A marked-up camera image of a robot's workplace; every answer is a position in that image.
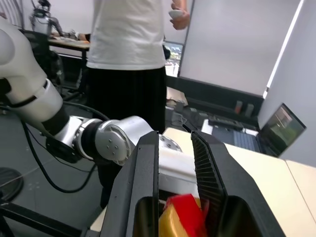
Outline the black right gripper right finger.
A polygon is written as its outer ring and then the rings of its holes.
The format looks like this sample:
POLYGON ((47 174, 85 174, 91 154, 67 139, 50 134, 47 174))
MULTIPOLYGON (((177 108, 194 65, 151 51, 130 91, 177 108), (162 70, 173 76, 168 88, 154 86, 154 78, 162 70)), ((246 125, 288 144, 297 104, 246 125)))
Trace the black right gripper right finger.
POLYGON ((286 237, 250 174, 224 143, 191 133, 197 189, 208 237, 286 237))

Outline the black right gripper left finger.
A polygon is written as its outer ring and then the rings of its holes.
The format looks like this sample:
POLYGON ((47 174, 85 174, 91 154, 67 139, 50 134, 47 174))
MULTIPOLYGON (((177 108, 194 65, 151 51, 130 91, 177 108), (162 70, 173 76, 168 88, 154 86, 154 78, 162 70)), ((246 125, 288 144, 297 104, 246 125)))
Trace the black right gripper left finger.
POLYGON ((115 178, 100 237, 158 237, 158 133, 142 136, 115 178))

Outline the yellow bottle cap red tape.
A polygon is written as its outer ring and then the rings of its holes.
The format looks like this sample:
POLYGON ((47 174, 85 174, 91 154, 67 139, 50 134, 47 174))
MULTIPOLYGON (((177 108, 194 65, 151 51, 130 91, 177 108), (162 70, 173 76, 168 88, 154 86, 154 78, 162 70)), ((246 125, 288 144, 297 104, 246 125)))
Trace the yellow bottle cap red tape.
POLYGON ((158 237, 207 237, 199 198, 192 194, 168 198, 159 217, 158 237))

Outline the small white handheld device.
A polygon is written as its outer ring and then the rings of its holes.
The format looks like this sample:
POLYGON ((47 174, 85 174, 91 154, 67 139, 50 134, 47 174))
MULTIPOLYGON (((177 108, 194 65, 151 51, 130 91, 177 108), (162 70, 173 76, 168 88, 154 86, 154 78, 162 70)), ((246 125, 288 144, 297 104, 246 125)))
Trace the small white handheld device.
POLYGON ((179 10, 179 9, 173 9, 171 11, 168 12, 169 16, 171 17, 171 19, 176 19, 176 18, 179 18, 181 17, 184 12, 182 10, 179 10))

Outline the person's bare hand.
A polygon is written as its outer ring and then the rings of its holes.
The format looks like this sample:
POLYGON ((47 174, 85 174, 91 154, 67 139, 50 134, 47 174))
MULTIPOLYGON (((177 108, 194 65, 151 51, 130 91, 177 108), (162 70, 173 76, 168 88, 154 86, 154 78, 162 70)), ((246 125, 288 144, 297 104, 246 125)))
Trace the person's bare hand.
POLYGON ((176 30, 185 29, 190 23, 190 13, 187 10, 187 0, 172 0, 171 8, 182 11, 182 15, 171 19, 170 22, 176 30))

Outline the black keyboard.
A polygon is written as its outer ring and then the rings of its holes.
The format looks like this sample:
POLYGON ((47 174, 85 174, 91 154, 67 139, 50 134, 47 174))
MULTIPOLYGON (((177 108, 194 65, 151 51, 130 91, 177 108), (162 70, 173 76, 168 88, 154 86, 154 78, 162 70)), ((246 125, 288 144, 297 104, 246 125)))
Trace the black keyboard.
POLYGON ((208 124, 230 128, 237 131, 241 131, 244 128, 243 125, 238 121, 211 116, 208 118, 208 124))

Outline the open dark laptop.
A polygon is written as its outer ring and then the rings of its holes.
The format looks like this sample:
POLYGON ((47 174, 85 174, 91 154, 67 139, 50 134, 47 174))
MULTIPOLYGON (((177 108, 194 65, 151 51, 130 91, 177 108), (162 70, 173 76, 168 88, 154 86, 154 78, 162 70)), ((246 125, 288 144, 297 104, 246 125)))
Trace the open dark laptop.
POLYGON ((234 131, 233 145, 279 157, 306 130, 298 117, 282 103, 257 135, 234 131))

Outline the brown cardboard piece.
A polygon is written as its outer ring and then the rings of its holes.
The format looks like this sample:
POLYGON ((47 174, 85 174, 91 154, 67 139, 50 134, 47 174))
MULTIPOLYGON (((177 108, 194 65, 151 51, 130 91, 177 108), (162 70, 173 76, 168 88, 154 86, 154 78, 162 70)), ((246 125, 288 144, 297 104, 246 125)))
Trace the brown cardboard piece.
POLYGON ((188 106, 188 101, 184 92, 167 87, 166 104, 170 107, 175 107, 178 102, 182 103, 184 106, 188 106))

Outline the light grey divider panel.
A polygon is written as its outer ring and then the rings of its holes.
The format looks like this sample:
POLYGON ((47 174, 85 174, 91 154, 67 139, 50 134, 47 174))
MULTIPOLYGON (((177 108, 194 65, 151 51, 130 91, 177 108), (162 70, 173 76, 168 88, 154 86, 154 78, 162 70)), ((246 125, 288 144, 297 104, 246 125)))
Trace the light grey divider panel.
POLYGON ((307 127, 282 158, 316 167, 316 0, 302 0, 261 107, 263 126, 284 103, 307 127))

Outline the white board panel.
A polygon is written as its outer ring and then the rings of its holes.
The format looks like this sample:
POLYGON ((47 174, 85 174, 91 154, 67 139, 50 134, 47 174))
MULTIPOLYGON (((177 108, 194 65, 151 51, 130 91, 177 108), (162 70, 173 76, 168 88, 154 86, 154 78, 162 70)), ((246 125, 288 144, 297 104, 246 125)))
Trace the white board panel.
POLYGON ((181 77, 263 95, 301 0, 195 0, 181 77))

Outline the person in white shirt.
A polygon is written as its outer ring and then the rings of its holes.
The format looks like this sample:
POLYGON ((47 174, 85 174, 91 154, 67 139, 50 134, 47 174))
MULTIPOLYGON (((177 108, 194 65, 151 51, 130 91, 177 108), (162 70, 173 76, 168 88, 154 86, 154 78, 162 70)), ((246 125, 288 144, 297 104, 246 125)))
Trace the person in white shirt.
POLYGON ((166 70, 161 0, 94 0, 88 106, 110 119, 143 118, 165 131, 166 70))

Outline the background wooden desk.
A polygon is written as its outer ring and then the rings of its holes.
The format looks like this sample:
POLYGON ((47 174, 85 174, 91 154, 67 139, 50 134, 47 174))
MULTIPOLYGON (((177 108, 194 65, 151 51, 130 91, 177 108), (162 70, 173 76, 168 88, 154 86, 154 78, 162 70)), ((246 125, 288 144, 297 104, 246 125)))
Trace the background wooden desk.
POLYGON ((90 43, 87 41, 75 41, 67 38, 49 39, 49 45, 53 47, 78 51, 81 53, 80 72, 76 81, 75 91, 84 93, 85 91, 85 79, 84 73, 86 71, 87 53, 90 48, 90 43))

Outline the black office chair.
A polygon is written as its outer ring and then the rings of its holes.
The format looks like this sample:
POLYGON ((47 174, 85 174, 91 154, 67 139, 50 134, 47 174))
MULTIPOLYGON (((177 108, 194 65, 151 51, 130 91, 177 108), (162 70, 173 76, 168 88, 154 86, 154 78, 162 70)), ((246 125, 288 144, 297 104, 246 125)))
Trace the black office chair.
POLYGON ((34 31, 20 30, 20 32, 29 40, 34 57, 47 78, 62 94, 65 79, 63 62, 56 51, 50 50, 48 36, 34 31))

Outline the background humanoid robot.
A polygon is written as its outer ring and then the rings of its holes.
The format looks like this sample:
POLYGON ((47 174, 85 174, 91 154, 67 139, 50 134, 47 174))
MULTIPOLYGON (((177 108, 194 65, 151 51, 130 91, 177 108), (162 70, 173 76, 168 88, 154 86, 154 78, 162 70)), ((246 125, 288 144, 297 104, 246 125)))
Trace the background humanoid robot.
POLYGON ((34 0, 31 0, 33 11, 30 15, 30 22, 32 30, 37 33, 41 33, 50 37, 52 35, 53 28, 57 31, 60 37, 63 37, 63 30, 57 18, 51 16, 50 9, 51 4, 49 0, 37 0, 35 4, 34 0))

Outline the black metal frame bar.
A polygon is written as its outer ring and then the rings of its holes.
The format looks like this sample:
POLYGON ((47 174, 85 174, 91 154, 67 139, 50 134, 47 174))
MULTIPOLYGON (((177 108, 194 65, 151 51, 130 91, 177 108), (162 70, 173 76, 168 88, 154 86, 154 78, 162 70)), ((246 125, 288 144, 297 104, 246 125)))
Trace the black metal frame bar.
POLYGON ((7 217, 53 237, 81 237, 82 231, 11 202, 0 203, 0 216, 7 217))

